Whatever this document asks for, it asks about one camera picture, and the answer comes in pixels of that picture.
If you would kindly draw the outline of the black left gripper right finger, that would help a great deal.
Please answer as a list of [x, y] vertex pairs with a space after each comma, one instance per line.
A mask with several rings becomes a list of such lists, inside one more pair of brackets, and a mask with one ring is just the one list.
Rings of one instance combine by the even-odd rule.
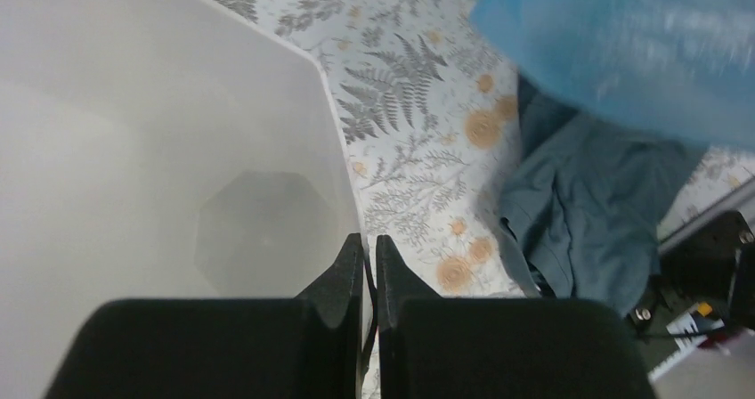
[[384, 398], [652, 398], [640, 353], [610, 308], [580, 299], [450, 298], [394, 241], [376, 242]]

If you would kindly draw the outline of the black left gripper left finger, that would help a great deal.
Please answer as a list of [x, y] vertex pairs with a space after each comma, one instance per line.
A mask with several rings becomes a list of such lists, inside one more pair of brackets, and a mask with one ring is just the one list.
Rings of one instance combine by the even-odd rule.
[[123, 299], [94, 311], [49, 398], [356, 398], [364, 249], [287, 298]]

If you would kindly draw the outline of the white paper trash bin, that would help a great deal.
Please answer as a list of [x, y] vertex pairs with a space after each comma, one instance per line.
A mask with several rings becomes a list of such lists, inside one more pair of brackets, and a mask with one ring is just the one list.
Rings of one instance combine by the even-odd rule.
[[1, 0], [1, 395], [99, 305], [287, 297], [362, 228], [320, 64], [256, 0]]

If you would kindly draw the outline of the blue plastic trash bag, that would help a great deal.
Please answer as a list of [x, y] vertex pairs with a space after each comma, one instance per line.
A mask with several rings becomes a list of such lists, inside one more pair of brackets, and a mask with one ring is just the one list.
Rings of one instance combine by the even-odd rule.
[[624, 126], [754, 148], [754, 0], [477, 0], [536, 86]]

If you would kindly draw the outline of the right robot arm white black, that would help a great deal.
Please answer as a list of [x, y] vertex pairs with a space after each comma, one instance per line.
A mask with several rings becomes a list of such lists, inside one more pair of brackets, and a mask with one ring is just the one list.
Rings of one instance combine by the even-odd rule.
[[720, 339], [754, 329], [754, 231], [734, 210], [662, 251], [626, 317], [637, 339]]

